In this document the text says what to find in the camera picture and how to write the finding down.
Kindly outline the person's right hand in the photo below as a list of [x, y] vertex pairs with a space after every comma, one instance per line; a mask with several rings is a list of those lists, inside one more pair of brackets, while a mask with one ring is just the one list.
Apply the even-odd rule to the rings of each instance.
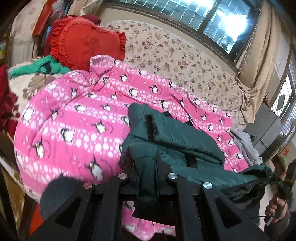
[[265, 209], [265, 216], [271, 217], [270, 225], [275, 224], [282, 220], [288, 211], [288, 205], [285, 200], [278, 197], [277, 194], [273, 196], [273, 198], [269, 201]]

